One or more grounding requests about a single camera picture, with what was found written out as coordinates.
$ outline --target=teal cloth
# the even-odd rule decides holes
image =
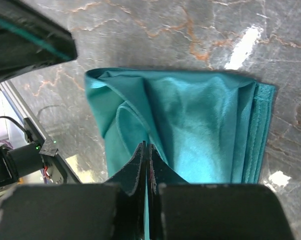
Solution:
[[[257,183],[275,87],[213,71],[93,69],[87,100],[114,175],[142,141],[190,183]]]

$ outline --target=folded towel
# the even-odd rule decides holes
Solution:
[[[212,71],[93,69],[89,105],[114,175],[142,141],[189,183],[257,183],[275,87]]]

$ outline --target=marble table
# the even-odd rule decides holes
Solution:
[[[107,179],[84,73],[236,70],[276,85],[260,182],[301,240],[301,0],[25,0],[72,32],[76,61],[12,80],[83,182]]]

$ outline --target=black cable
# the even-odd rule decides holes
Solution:
[[[10,117],[10,116],[0,116],[0,119],[7,119],[10,120],[13,124],[15,124],[20,130],[22,130],[26,135],[28,135],[27,131],[25,130],[25,128],[23,128],[22,125],[20,125],[18,123],[18,121],[16,121],[14,118]]]

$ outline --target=gray marble surface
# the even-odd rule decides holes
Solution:
[[[76,61],[12,80],[83,182],[107,178],[84,94],[101,67],[233,69],[277,86],[260,182],[301,240],[301,0],[27,0],[73,33]]]

